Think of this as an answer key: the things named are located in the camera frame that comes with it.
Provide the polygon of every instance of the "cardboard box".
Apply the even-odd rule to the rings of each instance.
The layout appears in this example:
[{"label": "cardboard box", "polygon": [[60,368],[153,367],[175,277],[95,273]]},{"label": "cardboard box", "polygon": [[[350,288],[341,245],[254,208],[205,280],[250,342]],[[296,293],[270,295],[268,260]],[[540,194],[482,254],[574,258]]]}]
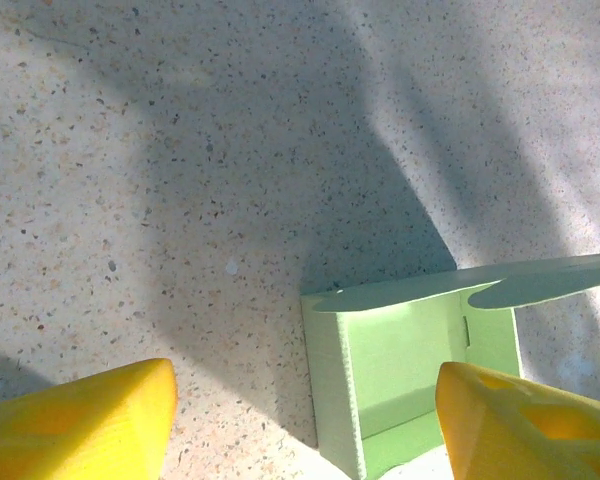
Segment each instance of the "cardboard box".
[{"label": "cardboard box", "polygon": [[519,376],[514,308],[600,285],[600,255],[457,270],[302,297],[320,453],[374,480],[442,445],[442,362]]}]

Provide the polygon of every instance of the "floor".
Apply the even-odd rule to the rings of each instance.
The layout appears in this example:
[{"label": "floor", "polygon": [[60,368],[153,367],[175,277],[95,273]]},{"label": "floor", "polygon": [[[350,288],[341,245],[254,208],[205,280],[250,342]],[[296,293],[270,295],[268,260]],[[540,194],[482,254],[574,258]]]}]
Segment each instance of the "floor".
[{"label": "floor", "polygon": [[[338,478],[300,292],[599,252],[600,0],[0,0],[0,399],[167,356],[165,479]],[[518,329],[600,399],[600,288]]]}]

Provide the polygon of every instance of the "yellow plastic part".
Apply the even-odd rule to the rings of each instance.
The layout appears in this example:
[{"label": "yellow plastic part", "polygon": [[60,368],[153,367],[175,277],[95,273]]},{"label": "yellow plastic part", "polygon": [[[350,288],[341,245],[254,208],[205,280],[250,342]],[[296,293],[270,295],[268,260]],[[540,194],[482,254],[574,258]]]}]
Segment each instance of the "yellow plastic part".
[{"label": "yellow plastic part", "polygon": [[151,359],[0,403],[0,480],[157,480],[173,365]]},{"label": "yellow plastic part", "polygon": [[444,363],[436,409],[456,480],[600,480],[600,402]]}]

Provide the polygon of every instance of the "green cardboard box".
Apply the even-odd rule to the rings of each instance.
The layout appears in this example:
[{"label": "green cardboard box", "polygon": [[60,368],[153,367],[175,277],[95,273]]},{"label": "green cardboard box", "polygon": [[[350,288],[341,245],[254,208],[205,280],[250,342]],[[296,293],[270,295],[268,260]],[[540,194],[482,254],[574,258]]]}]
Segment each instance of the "green cardboard box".
[{"label": "green cardboard box", "polygon": [[600,255],[457,270],[302,297],[321,455],[374,480],[443,439],[440,364],[519,376],[514,308],[600,285]]}]

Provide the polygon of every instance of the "speckled terrazzo floor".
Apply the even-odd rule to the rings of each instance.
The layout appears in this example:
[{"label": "speckled terrazzo floor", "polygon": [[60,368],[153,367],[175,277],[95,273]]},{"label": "speckled terrazzo floor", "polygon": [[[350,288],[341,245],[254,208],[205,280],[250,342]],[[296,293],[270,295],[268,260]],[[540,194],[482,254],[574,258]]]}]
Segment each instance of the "speckled terrazzo floor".
[{"label": "speckled terrazzo floor", "polygon": [[[338,478],[300,291],[597,252],[600,1],[0,0],[0,399],[168,356],[165,479]],[[519,332],[600,399],[600,289]]]}]

